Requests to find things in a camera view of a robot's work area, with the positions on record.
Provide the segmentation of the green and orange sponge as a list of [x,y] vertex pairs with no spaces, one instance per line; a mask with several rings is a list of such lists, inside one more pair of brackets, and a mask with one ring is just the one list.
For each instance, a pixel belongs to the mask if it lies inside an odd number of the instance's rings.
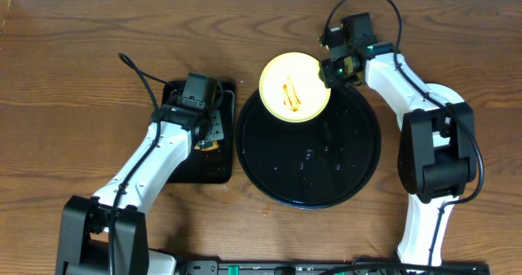
[[201,151],[213,151],[219,148],[219,142],[218,141],[199,141],[195,146],[195,150],[201,150]]

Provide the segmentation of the yellow plate with sauce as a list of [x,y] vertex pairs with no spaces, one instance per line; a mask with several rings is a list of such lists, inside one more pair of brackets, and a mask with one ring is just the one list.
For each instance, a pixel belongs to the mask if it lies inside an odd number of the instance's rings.
[[265,108],[285,122],[306,122],[318,116],[330,100],[331,90],[320,79],[320,63],[301,52],[272,59],[259,79]]

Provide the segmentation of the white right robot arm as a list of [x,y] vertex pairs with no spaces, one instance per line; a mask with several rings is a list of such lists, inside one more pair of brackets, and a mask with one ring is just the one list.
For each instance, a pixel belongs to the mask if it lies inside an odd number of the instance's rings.
[[409,195],[397,255],[403,264],[442,265],[441,247],[452,209],[463,192],[484,179],[471,107],[452,89],[426,84],[389,42],[336,47],[321,61],[328,88],[361,82],[396,114],[400,128],[397,170]]

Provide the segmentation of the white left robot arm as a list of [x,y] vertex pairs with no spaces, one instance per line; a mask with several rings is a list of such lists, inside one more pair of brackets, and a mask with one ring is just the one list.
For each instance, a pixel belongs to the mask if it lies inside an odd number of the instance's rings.
[[55,271],[58,274],[173,274],[177,259],[148,246],[146,219],[178,166],[210,137],[229,139],[235,104],[210,111],[165,104],[123,168],[92,197],[64,206]]

